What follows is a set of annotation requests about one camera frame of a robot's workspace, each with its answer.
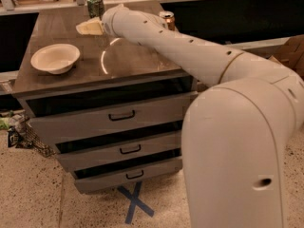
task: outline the gray drawer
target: gray drawer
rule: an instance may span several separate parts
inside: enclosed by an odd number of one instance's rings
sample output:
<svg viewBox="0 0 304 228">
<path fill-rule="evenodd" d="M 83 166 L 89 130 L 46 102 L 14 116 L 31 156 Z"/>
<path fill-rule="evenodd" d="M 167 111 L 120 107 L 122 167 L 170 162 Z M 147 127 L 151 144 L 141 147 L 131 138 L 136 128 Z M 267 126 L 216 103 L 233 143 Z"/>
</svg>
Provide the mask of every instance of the gray drawer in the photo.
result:
<svg viewBox="0 0 304 228">
<path fill-rule="evenodd" d="M 196 92 L 111 108 L 34 118 L 30 125 L 49 145 L 182 120 Z"/>
<path fill-rule="evenodd" d="M 57 159 L 66 171 L 75 171 L 176 148 L 181 148 L 180 131 L 62 154 L 58 155 Z"/>
<path fill-rule="evenodd" d="M 76 180 L 75 186 L 79 192 L 89 193 L 132 181 L 142 181 L 159 175 L 177 172 L 181 169 L 181 157 L 176 157 L 165 161 L 136 166 L 124 171 Z"/>
</svg>

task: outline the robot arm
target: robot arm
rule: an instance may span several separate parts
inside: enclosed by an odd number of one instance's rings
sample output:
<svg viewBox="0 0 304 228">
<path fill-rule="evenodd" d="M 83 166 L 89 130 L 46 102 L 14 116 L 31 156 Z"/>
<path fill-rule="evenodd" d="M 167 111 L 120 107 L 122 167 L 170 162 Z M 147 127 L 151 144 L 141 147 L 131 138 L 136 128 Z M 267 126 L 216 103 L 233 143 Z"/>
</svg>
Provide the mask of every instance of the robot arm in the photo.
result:
<svg viewBox="0 0 304 228">
<path fill-rule="evenodd" d="M 182 159 L 194 228 L 285 228 L 283 156 L 304 121 L 304 83 L 283 65 L 109 9 L 106 33 L 155 49 L 210 88 L 190 105 Z"/>
</svg>

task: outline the drawer handle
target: drawer handle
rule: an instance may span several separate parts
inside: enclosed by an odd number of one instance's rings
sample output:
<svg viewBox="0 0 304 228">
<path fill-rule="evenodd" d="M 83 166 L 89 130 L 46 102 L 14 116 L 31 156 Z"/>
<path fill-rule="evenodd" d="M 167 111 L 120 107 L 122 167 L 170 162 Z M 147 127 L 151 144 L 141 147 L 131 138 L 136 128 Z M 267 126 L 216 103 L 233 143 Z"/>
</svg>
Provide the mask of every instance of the drawer handle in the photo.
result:
<svg viewBox="0 0 304 228">
<path fill-rule="evenodd" d="M 135 152 L 139 152 L 142 150 L 142 146 L 139 144 L 138 145 L 138 148 L 137 149 L 134 149 L 134 150 L 130 150 L 130 151 L 123 151 L 121 148 L 120 148 L 120 151 L 121 151 L 121 154 L 122 155 L 127 155 L 127 154 L 131 154 L 131 153 L 135 153 Z"/>
<path fill-rule="evenodd" d="M 139 175 L 135 175 L 135 176 L 129 176 L 127 174 L 125 174 L 126 178 L 131 180 L 131 179 L 136 179 L 136 178 L 140 178 L 143 176 L 143 170 L 141 171 L 141 173 Z"/>
<path fill-rule="evenodd" d="M 108 114 L 108 118 L 109 118 L 109 120 L 111 120 L 112 122 L 120 121 L 120 120 L 125 120 L 125 119 L 130 119 L 130 118 L 134 118 L 134 117 L 135 117 L 135 110 L 132 110 L 132 112 L 130 113 L 130 115 L 129 115 L 129 116 L 126 116 L 126 117 L 115 118 L 115 117 L 113 117 L 113 116 L 115 116 L 115 114 Z"/>
</svg>

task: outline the concrete floor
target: concrete floor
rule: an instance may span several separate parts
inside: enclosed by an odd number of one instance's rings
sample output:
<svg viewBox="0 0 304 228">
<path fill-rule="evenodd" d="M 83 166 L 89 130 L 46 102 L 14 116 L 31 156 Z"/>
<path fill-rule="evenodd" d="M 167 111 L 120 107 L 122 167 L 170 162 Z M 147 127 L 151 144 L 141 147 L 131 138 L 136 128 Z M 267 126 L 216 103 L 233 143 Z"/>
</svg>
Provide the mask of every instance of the concrete floor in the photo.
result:
<svg viewBox="0 0 304 228">
<path fill-rule="evenodd" d="M 138 198 L 132 201 L 138 205 L 132 206 L 126 196 L 139 186 L 79 194 L 73 178 L 54 157 L 8 149 L 6 137 L 0 131 L 0 228 L 190 227 L 182 171 L 143 181 L 139 195 L 134 194 Z M 286 147 L 285 182 L 290 228 L 302 228 L 304 128 Z"/>
</svg>

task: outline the can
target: can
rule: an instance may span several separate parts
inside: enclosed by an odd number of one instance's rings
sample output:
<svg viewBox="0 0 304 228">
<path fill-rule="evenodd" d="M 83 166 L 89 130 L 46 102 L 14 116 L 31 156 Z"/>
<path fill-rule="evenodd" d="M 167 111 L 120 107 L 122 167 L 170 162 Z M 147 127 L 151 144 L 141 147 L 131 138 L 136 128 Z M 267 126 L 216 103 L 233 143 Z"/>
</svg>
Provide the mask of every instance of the can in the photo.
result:
<svg viewBox="0 0 304 228">
<path fill-rule="evenodd" d="M 104 0 L 86 0 L 87 9 L 90 18 L 102 18 L 105 12 Z"/>
<path fill-rule="evenodd" d="M 160 18 L 163 18 L 170 30 L 175 30 L 175 17 L 172 11 L 161 11 Z"/>
</svg>

